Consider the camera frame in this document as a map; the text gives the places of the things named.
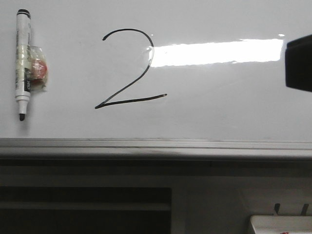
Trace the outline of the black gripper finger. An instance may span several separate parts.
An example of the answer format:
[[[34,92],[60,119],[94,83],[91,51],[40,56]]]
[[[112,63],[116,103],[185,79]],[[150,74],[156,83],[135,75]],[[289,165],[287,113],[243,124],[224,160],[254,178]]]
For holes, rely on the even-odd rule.
[[[289,88],[312,91],[312,36],[287,43],[285,50],[285,82]]]

